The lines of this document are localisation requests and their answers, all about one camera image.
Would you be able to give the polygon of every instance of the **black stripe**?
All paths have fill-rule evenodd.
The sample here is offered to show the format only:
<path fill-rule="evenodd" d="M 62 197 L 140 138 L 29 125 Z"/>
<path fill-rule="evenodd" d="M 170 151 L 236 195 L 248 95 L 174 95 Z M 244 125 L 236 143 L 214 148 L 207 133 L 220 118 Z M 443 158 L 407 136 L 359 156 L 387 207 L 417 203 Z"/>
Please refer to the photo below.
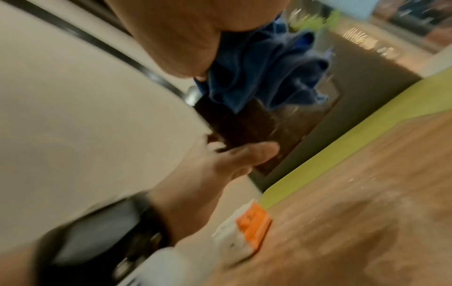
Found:
<path fill-rule="evenodd" d="M 169 83 L 167 80 L 159 76 L 158 74 L 154 73 L 147 67 L 143 66 L 136 60 L 128 57 L 127 55 L 121 53 L 117 49 L 113 48 L 112 46 L 108 45 L 107 43 L 99 40 L 98 38 L 88 34 L 84 30 L 77 28 L 76 26 L 72 25 L 69 22 L 66 22 L 65 20 L 61 19 L 60 17 L 57 17 L 53 15 L 52 13 L 49 13 L 48 11 L 42 9 L 39 6 L 34 5 L 33 3 L 28 2 L 27 0 L 3 0 L 3 2 L 8 3 L 24 12 L 27 12 L 49 24 L 54 25 L 55 27 L 60 28 L 61 30 L 65 31 L 66 33 L 75 36 L 81 40 L 84 40 L 85 42 L 90 43 L 93 46 L 98 47 L 99 49 L 109 53 L 110 55 L 114 56 L 115 58 L 123 61 L 124 63 L 128 64 L 129 66 L 137 69 L 142 74 L 144 74 L 147 78 L 152 80 L 153 82 L 165 87 L 178 97 L 184 99 L 185 93 L 182 92 L 180 89 Z"/>

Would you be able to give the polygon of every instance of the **blue towel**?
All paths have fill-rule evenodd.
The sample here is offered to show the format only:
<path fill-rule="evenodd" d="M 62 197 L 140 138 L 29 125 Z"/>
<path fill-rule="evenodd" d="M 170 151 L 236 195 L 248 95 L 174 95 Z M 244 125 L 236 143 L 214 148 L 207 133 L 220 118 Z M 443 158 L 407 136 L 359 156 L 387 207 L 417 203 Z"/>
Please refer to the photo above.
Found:
<path fill-rule="evenodd" d="M 202 95 L 238 113 L 252 98 L 266 110 L 281 105 L 323 104 L 315 86 L 330 63 L 311 51 L 312 32 L 289 33 L 278 18 L 251 32 L 225 32 L 207 82 L 195 80 Z"/>

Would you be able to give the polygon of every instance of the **wooden counter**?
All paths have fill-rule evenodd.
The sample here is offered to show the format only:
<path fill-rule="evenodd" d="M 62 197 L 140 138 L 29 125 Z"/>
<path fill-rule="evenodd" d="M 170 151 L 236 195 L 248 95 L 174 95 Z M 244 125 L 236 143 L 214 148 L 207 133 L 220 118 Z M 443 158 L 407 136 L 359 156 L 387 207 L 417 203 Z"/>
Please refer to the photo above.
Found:
<path fill-rule="evenodd" d="M 452 112 L 397 125 L 269 211 L 259 253 L 207 285 L 451 285 Z"/>

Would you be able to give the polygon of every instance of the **orange and white object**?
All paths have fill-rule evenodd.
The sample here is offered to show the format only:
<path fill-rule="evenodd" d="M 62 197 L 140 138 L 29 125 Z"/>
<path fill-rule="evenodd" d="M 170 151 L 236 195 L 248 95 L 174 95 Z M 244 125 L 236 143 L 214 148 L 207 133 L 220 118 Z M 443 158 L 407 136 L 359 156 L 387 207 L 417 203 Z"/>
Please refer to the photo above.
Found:
<path fill-rule="evenodd" d="M 253 255 L 271 222 L 268 213 L 255 200 L 236 210 L 212 235 L 222 263 L 230 266 Z"/>

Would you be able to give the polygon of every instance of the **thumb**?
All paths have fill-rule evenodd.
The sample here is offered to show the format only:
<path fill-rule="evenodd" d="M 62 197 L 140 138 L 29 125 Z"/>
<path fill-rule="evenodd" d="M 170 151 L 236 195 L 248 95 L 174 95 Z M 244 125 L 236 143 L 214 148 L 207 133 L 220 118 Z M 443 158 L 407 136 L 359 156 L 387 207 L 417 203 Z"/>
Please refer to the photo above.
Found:
<path fill-rule="evenodd" d="M 233 173 L 243 167 L 254 167 L 275 157 L 279 152 L 276 142 L 247 144 L 218 154 L 217 168 L 222 172 Z"/>

